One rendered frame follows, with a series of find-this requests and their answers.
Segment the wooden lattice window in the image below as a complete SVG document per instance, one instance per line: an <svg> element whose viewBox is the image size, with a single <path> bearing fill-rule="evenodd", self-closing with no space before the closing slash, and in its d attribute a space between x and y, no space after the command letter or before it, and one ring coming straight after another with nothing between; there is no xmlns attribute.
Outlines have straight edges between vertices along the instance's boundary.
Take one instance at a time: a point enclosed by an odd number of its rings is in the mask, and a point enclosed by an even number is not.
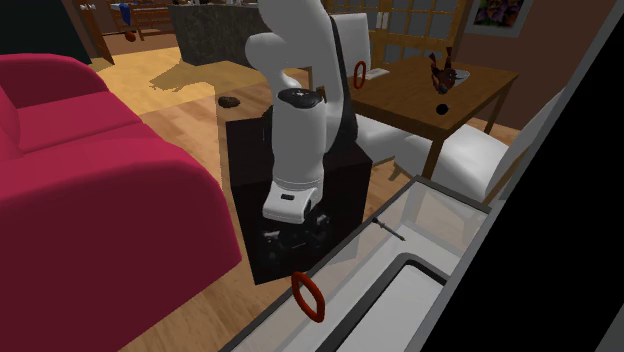
<svg viewBox="0 0 624 352"><path fill-rule="evenodd" d="M321 0L331 14L363 13L372 66L434 55L445 60L471 0Z"/></svg>

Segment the thin dark pen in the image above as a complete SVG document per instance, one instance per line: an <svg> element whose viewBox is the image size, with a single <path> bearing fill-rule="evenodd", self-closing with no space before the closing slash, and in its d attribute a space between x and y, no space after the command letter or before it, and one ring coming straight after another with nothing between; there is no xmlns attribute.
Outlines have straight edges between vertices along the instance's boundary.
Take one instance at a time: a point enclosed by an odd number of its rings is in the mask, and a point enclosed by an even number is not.
<svg viewBox="0 0 624 352"><path fill-rule="evenodd" d="M387 232L389 232L391 235L398 238L399 240L406 241L405 237L397 233L395 230L393 230L391 227L389 227L385 223L381 222L377 217L372 218L372 222L377 224L380 228L386 230Z"/></svg>

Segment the red sofa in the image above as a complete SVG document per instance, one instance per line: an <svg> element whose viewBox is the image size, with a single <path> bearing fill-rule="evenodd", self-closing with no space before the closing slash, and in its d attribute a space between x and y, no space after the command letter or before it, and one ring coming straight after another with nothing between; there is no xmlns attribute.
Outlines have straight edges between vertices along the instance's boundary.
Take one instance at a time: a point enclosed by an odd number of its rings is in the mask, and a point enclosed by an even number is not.
<svg viewBox="0 0 624 352"><path fill-rule="evenodd" d="M94 70L0 55L0 352L118 352L240 259L217 180Z"/></svg>

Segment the dark stone kitchen counter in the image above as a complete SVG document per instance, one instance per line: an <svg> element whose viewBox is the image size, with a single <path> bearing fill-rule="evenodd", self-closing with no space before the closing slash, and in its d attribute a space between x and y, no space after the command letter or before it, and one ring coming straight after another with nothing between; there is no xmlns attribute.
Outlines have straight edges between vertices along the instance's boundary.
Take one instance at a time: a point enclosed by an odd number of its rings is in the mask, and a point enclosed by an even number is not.
<svg viewBox="0 0 624 352"><path fill-rule="evenodd" d="M273 77L286 68L320 65L331 38L316 32L318 0L257 0L257 5L171 5L184 62L231 61Z"/></svg>

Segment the wooden dining table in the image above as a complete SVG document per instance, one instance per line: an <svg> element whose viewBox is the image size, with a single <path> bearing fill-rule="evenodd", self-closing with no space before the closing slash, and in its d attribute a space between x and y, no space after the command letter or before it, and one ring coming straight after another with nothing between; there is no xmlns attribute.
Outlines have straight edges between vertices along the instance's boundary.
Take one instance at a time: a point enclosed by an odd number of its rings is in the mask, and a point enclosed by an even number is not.
<svg viewBox="0 0 624 352"><path fill-rule="evenodd" d="M431 60L410 57L387 66L388 74L367 80L351 90L356 113L421 136L432 142L421 176L431 178L444 141L488 104L495 108L484 129L490 132L519 74L485 66L454 62L454 69L468 71L465 82L445 95L437 93L431 79ZM447 104L445 115L436 106Z"/></svg>

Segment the black robot stand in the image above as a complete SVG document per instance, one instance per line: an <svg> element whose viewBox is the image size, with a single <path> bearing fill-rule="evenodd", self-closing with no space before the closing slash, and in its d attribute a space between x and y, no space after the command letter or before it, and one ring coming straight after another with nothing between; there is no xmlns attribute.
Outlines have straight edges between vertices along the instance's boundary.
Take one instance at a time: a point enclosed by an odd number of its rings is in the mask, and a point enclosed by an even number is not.
<svg viewBox="0 0 624 352"><path fill-rule="evenodd" d="M296 252L285 259L268 258L263 231L278 228L280 221L265 218L262 207L272 181L273 153L263 140L259 118L226 124L230 187L254 283L259 285L305 272L348 237L363 221L372 161L357 145L324 157L324 195L314 210L331 217L331 237L316 252Z"/></svg>

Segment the black television with grey frame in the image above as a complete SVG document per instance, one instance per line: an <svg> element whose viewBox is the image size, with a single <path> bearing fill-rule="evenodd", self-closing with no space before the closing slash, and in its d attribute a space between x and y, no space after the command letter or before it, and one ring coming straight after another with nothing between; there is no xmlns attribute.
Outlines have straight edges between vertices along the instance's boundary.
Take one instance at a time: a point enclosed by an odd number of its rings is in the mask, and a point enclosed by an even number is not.
<svg viewBox="0 0 624 352"><path fill-rule="evenodd" d="M624 304L624 0L406 352L596 352Z"/></svg>

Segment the wooden shelf unit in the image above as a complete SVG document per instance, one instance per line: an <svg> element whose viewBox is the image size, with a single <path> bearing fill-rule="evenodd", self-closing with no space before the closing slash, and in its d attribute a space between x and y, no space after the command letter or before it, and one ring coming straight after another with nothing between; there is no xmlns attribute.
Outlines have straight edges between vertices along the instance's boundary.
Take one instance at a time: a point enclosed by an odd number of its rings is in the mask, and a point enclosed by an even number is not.
<svg viewBox="0 0 624 352"><path fill-rule="evenodd" d="M135 32L141 41L148 36L173 34L168 5L154 0L106 0L120 33Z"/></svg>

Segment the framed flower wall picture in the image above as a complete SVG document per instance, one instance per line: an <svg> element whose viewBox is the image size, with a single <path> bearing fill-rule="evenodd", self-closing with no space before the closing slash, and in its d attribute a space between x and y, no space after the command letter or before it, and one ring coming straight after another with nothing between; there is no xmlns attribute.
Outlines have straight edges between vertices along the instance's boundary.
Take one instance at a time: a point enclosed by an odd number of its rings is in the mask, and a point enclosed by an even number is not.
<svg viewBox="0 0 624 352"><path fill-rule="evenodd" d="M517 38L533 0L474 0L465 32Z"/></svg>

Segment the white dining chair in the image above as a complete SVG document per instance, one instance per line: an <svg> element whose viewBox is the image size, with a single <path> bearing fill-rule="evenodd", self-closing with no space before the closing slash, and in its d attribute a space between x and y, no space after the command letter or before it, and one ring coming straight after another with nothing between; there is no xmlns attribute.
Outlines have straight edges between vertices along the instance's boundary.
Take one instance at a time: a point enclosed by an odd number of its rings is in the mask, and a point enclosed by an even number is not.
<svg viewBox="0 0 624 352"><path fill-rule="evenodd" d="M374 166L392 160L400 143L412 134L371 118L356 115L358 135L356 143L371 159Z"/></svg>
<svg viewBox="0 0 624 352"><path fill-rule="evenodd" d="M354 75L354 69L359 61L363 61L366 71L371 66L370 40L368 19L365 13L332 14L338 33L347 76Z"/></svg>
<svg viewBox="0 0 624 352"><path fill-rule="evenodd" d="M444 141L431 180L487 204L504 184L512 164L535 140L559 98L553 96L511 145L472 126L460 127Z"/></svg>

